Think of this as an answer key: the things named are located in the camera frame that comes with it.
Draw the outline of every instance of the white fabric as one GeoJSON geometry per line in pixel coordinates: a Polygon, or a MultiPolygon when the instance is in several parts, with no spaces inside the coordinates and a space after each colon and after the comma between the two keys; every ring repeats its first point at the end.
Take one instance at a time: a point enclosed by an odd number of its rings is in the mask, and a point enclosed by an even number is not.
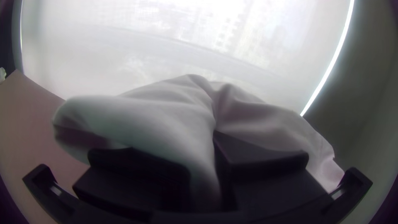
{"type": "Polygon", "coordinates": [[[309,154],[307,170],[327,190],[344,175],[331,145],[295,112],[268,105],[227,83],[184,75],[122,95],[69,99],[55,114],[58,143],[88,163],[92,148],[134,147],[182,164],[198,211],[216,210],[220,189],[213,130],[261,147],[309,154]]]}

